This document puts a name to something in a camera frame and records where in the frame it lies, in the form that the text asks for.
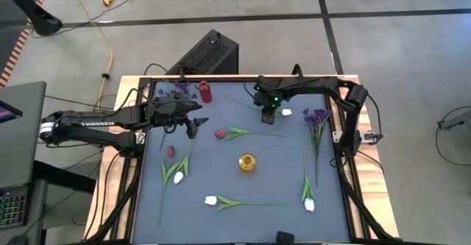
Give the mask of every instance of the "white tulip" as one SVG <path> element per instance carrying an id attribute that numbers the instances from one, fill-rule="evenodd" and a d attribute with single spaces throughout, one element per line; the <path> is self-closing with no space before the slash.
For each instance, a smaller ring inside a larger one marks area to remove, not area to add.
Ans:
<path id="1" fill-rule="evenodd" d="M 178 171 L 174 177 L 174 184 L 179 183 L 182 179 L 183 179 L 183 173 L 181 171 Z"/>
<path id="2" fill-rule="evenodd" d="M 281 110 L 281 115 L 282 116 L 289 116 L 291 115 L 293 112 L 291 111 L 291 109 L 282 109 Z"/>
<path id="3" fill-rule="evenodd" d="M 216 205 L 218 202 L 218 198 L 215 196 L 206 196 L 205 204 L 206 205 Z"/>
<path id="4" fill-rule="evenodd" d="M 314 211 L 314 200 L 312 200 L 312 198 L 304 199 L 304 207 L 306 211 Z"/>

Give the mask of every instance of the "wooden board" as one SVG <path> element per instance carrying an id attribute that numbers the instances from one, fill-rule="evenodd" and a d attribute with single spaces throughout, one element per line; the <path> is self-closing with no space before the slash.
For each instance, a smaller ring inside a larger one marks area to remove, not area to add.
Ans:
<path id="1" fill-rule="evenodd" d="M 266 77 L 295 77 L 294 75 L 265 75 Z M 188 79 L 221 79 L 221 78 L 247 78 L 253 77 L 256 78 L 258 75 L 188 75 L 185 76 Z M 336 75 L 305 75 L 305 77 L 337 77 Z M 170 76 L 170 75 L 158 75 L 158 76 L 123 76 L 121 78 L 121 83 L 118 89 L 118 95 L 116 97 L 115 109 L 118 108 L 126 99 L 127 94 L 132 88 L 138 88 L 139 81 L 141 78 L 153 78 L 153 79 L 179 79 L 180 76 Z M 342 75 L 339 76 L 341 79 L 351 80 L 353 82 L 358 81 L 358 76 L 356 75 Z M 345 90 L 341 89 L 342 95 L 346 94 Z M 128 101 L 135 101 L 137 94 L 132 94 Z M 337 130 L 341 130 L 340 122 L 339 122 L 339 114 L 336 110 L 336 107 L 333 106 L 334 112 L 334 121 L 336 124 Z M 361 111 L 360 121 L 358 128 L 360 131 L 369 131 L 371 130 L 371 125 L 369 121 L 368 112 L 366 111 L 366 106 L 363 107 Z M 119 128 L 112 128 L 111 132 L 122 132 L 122 129 Z M 376 146 L 360 146 L 360 151 L 368 154 L 369 156 L 375 158 L 376 160 L 380 160 L 378 156 L 378 151 Z M 86 230 L 91 226 L 91 231 L 88 236 L 92 236 L 97 230 L 100 224 L 100 215 L 102 211 L 102 203 L 103 203 L 103 191 L 105 186 L 105 174 L 108 169 L 108 166 L 111 163 L 111 160 L 116 154 L 116 150 L 107 147 L 103 154 L 103 161 L 100 167 L 100 180 L 97 181 L 99 183 L 99 196 L 98 196 L 98 208 L 97 214 L 94 223 L 92 224 L 93 214 L 95 213 L 95 204 L 97 198 L 97 192 L 95 188 L 95 193 L 93 194 L 93 200 L 91 204 L 90 213 L 88 215 L 88 221 Z M 368 207 L 371 214 L 378 220 L 378 222 L 383 226 L 384 230 L 387 231 L 389 234 L 393 235 L 394 237 L 398 236 L 396 222 L 394 220 L 394 215 L 392 213 L 391 203 L 389 201 L 388 190 L 386 188 L 386 182 L 384 180 L 383 173 L 380 168 L 376 166 L 371 160 L 368 160 L 365 157 L 362 157 L 360 154 L 357 154 L 355 158 L 355 163 L 358 171 L 358 178 L 360 180 L 361 190 L 363 193 L 364 203 Z M 104 208 L 104 220 L 110 214 L 111 210 L 115 207 L 116 198 L 118 196 L 118 187 L 121 180 L 121 174 L 123 172 L 123 165 L 124 159 L 122 157 L 118 157 L 114 162 L 113 166 L 111 167 L 110 173 L 108 175 L 107 180 L 107 193 L 105 198 L 105 208 Z M 130 182 L 130 178 L 134 172 L 134 165 L 135 163 L 131 164 L 130 168 L 130 175 L 128 176 L 128 184 Z M 361 225 L 358 211 L 356 210 L 355 205 L 351 202 L 355 230 L 357 237 L 363 237 L 363 233 L 361 232 Z M 120 222 L 118 223 L 118 238 L 124 237 L 124 229 L 126 226 L 127 221 L 127 213 L 129 210 L 129 204 L 123 209 L 121 213 Z"/>

